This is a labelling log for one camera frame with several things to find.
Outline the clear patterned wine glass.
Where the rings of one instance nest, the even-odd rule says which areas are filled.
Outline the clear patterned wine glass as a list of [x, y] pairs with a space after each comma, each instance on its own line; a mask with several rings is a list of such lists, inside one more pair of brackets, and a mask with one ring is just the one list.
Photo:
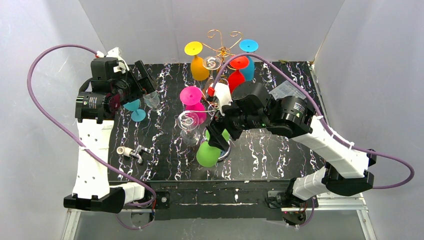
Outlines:
[[152, 111], [157, 111], [160, 108], [160, 98], [158, 92], [155, 90], [152, 93], [143, 96], [144, 103]]

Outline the teal blue wine glass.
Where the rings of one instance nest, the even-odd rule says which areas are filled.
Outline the teal blue wine glass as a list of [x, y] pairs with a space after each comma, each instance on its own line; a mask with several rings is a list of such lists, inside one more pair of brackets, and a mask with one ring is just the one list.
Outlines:
[[141, 122], [146, 117], [146, 112], [140, 109], [141, 100], [136, 99], [123, 105], [123, 107], [131, 112], [131, 120], [134, 122]]

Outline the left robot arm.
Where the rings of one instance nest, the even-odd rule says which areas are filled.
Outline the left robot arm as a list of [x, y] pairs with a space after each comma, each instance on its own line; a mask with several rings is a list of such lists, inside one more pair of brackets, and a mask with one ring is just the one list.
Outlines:
[[78, 137], [77, 177], [65, 208], [118, 214], [130, 202], [144, 198], [135, 182], [110, 185], [109, 144], [116, 112], [157, 89], [157, 81], [141, 60], [127, 65], [118, 57], [97, 57], [90, 63], [91, 78], [78, 90], [75, 118]]

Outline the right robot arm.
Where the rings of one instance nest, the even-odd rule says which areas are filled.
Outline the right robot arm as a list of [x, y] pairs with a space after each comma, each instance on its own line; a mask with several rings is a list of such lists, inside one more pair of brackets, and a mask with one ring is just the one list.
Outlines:
[[251, 81], [234, 90], [223, 83], [211, 84], [207, 94], [218, 102], [218, 110], [206, 127], [210, 146], [227, 151], [230, 145], [223, 132], [237, 140], [243, 131], [266, 129], [324, 158], [326, 164], [320, 170], [290, 181], [283, 201], [302, 203], [327, 192], [349, 197], [373, 188], [374, 175], [368, 168], [376, 157], [338, 142], [336, 135], [322, 125], [310, 102], [296, 96], [275, 99], [263, 84]]

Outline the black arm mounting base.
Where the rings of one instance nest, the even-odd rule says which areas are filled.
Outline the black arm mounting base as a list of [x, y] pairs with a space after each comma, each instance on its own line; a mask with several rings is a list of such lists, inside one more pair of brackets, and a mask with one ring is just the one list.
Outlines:
[[157, 194], [154, 218], [266, 219], [302, 225], [316, 209], [318, 199], [286, 203], [288, 180], [148, 181]]

